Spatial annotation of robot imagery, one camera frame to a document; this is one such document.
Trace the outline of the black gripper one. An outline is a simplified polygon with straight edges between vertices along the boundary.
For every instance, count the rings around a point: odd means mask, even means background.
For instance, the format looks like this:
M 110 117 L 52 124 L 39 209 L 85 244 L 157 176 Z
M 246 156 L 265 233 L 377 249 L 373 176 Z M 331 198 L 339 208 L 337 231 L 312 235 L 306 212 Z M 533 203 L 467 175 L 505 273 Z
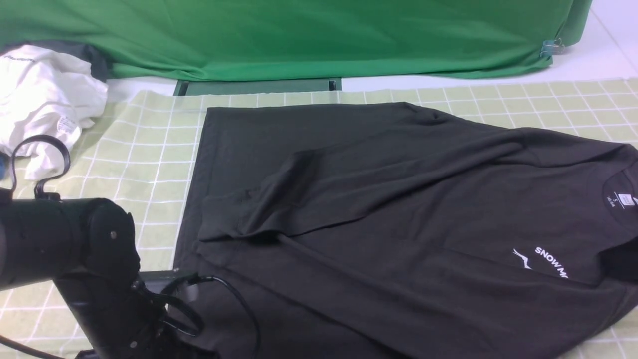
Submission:
M 71 313 L 93 346 L 80 359 L 218 359 L 219 353 L 183 341 L 198 336 L 203 318 L 174 293 L 197 275 L 150 271 L 126 284 L 87 273 L 55 279 Z

